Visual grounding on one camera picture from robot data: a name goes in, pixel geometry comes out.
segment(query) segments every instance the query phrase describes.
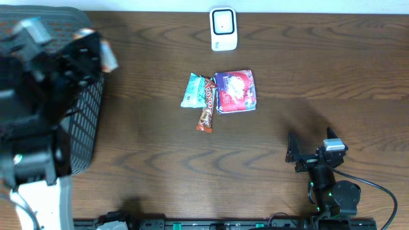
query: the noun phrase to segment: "wooden table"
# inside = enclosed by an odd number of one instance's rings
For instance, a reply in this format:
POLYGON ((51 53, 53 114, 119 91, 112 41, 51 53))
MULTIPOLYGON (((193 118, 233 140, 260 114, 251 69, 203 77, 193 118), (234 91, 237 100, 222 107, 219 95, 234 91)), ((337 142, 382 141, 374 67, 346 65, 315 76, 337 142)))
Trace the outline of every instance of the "wooden table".
MULTIPOLYGON (((409 226, 409 16, 239 13, 238 48, 214 52, 207 13, 87 14, 120 68, 107 78, 95 160, 73 177, 75 218, 121 207, 180 218, 314 211, 308 174, 284 162, 287 136, 313 152, 330 125, 350 147, 338 169, 389 188, 399 202, 390 228, 409 226), (257 109, 196 131, 201 110, 180 107, 190 72, 243 69, 257 109)), ((359 185, 358 217, 380 229, 392 199, 359 185)), ((11 206, 0 212, 0 229, 18 228, 11 206)))

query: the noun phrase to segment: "black cable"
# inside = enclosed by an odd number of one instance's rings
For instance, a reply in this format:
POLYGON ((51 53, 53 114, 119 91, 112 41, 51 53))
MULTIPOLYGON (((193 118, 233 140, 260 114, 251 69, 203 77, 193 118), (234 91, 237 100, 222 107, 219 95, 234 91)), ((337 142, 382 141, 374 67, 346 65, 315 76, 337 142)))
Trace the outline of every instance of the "black cable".
POLYGON ((6 38, 2 38, 2 39, 0 39, 0 42, 12 42, 17 38, 18 35, 19 34, 13 34, 13 35, 8 36, 6 38))
POLYGON ((358 178, 358 177, 356 177, 356 176, 352 176, 352 175, 346 174, 346 173, 344 173, 344 172, 338 171, 337 169, 334 169, 333 167, 329 166, 326 162, 325 162, 325 164, 326 164, 327 167, 328 167, 331 171, 333 171, 334 173, 340 174, 341 176, 345 176, 346 178, 350 178, 350 179, 354 179, 354 180, 363 182, 363 183, 365 183, 365 184, 367 184, 367 185, 371 185, 371 186, 373 186, 373 187, 375 187, 375 188, 378 188, 378 189, 380 189, 380 190, 382 190, 382 191, 388 193, 388 195, 391 196, 391 198, 394 200, 394 210, 393 210, 392 214, 390 215, 390 217, 389 217, 388 221, 386 222, 386 224, 381 228, 381 230, 387 229, 388 226, 389 226, 389 224, 392 223, 392 220, 395 218, 395 215, 396 215, 396 212, 397 212, 397 200, 396 200, 395 195, 394 195, 391 191, 387 190, 386 188, 384 188, 384 187, 382 187, 382 186, 380 186, 380 185, 377 185, 377 184, 375 184, 375 183, 372 183, 372 182, 370 182, 370 181, 364 180, 364 179, 362 179, 362 178, 358 178))
POLYGON ((23 205, 16 203, 15 201, 12 201, 8 195, 5 194, 0 194, 0 199, 4 199, 5 201, 8 201, 10 204, 15 205, 19 208, 21 208, 22 210, 24 210, 31 218, 31 220, 33 221, 33 225, 34 225, 34 230, 40 230, 40 225, 37 221, 37 218, 35 217, 34 213, 27 209, 26 207, 24 207, 23 205))
POLYGON ((76 114, 76 113, 78 113, 78 112, 81 112, 81 110, 80 110, 80 109, 78 109, 78 110, 73 111, 73 112, 68 112, 67 114, 65 114, 65 117, 72 116, 72 115, 74 115, 74 114, 76 114))
MULTIPOLYGON (((271 225, 273 224, 272 223, 272 221, 273 221, 273 219, 274 219, 274 217, 276 217, 276 216, 278 216, 278 215, 280 215, 280 214, 283 214, 283 215, 286 215, 287 217, 289 216, 287 213, 284 213, 284 212, 282 212, 282 211, 280 211, 280 212, 278 212, 278 213, 275 213, 274 215, 272 215, 271 217, 270 217, 270 219, 268 219, 268 226, 269 227, 271 227, 271 225)), ((294 222, 294 220, 293 219, 289 219, 290 221, 292 221, 292 223, 295 225, 295 227, 297 226, 297 224, 294 222)))

